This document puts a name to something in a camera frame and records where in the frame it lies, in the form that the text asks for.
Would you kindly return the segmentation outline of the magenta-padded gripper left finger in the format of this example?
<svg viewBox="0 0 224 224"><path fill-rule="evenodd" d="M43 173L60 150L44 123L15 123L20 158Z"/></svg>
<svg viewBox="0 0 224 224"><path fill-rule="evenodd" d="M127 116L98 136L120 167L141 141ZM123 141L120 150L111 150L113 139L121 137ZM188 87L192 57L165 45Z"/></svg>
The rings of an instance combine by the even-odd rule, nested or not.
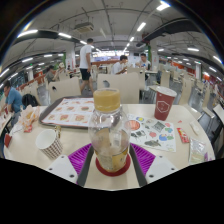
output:
<svg viewBox="0 0 224 224"><path fill-rule="evenodd" d="M84 186L93 153L93 147L87 144L74 151L69 156L60 155L47 168L47 171L79 186Z"/></svg>

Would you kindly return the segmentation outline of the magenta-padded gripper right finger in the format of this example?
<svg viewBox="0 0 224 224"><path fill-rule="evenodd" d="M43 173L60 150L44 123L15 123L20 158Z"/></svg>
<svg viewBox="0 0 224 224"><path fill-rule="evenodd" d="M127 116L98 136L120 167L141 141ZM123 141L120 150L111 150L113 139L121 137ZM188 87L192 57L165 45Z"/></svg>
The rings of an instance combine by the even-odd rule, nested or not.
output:
<svg viewBox="0 0 224 224"><path fill-rule="evenodd" d="M177 171L164 156L155 156L146 149L131 143L130 155L140 186L145 186Z"/></svg>

